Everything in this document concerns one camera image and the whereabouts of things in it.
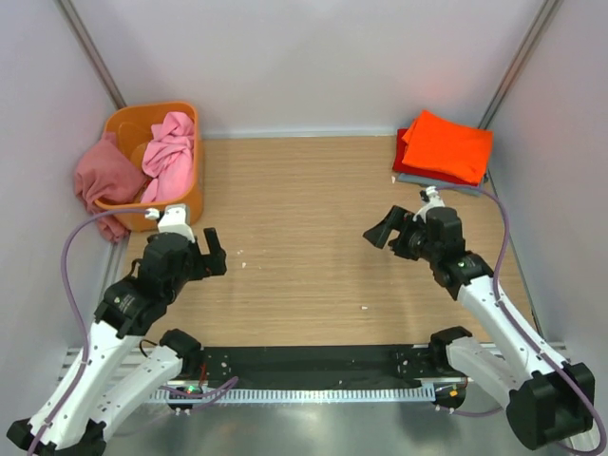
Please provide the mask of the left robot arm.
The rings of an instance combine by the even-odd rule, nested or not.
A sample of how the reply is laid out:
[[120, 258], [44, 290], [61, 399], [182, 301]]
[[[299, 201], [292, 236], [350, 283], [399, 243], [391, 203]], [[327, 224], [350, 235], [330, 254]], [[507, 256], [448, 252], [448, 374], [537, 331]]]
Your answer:
[[11, 442], [30, 455], [100, 455], [114, 429], [153, 391], [200, 372], [200, 342], [171, 330], [134, 371], [107, 387], [188, 282], [226, 274], [226, 253], [216, 230], [203, 233], [206, 254], [196, 238], [180, 233], [148, 238], [129, 274], [105, 290], [86, 344], [57, 389], [37, 413], [10, 425]]

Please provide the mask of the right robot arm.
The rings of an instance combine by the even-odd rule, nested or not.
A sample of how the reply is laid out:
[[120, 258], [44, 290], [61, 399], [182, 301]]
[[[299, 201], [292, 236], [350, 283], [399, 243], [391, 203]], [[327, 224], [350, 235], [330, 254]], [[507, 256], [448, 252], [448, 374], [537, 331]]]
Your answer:
[[517, 312], [501, 288], [498, 272], [466, 249], [457, 212], [427, 206], [416, 214], [394, 206], [364, 233], [376, 248], [428, 262], [435, 281], [482, 323], [500, 353], [487, 351], [469, 332], [451, 328], [433, 335], [428, 364], [449, 376], [473, 379], [504, 410], [518, 440], [534, 450], [605, 429], [594, 407], [595, 377], [571, 364]]

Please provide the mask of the orange t-shirt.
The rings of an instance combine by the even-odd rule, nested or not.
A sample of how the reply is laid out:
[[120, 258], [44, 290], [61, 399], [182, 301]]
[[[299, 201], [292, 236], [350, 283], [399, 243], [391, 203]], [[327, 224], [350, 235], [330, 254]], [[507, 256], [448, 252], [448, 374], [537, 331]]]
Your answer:
[[454, 176], [469, 185], [482, 182], [493, 147], [493, 133], [445, 120], [423, 110], [403, 137], [403, 164]]

